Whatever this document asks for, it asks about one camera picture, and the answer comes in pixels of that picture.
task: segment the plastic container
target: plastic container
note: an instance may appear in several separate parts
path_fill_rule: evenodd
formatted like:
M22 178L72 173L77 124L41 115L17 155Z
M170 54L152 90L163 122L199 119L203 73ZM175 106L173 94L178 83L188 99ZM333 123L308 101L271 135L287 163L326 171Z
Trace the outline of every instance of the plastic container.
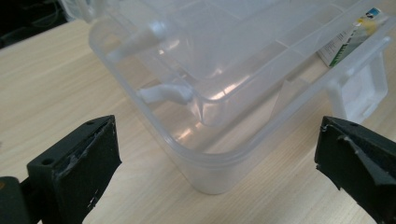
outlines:
M378 2L64 0L75 17L99 18L90 33L92 49L165 140L183 174L209 194L227 191L262 160L271 150L265 138L327 85L341 118L353 106L343 86L355 74L373 81L372 94L381 91L374 103L358 104L381 100L384 83L370 74L385 75L380 54L394 19L325 75L293 72ZM136 59L147 72L134 72Z

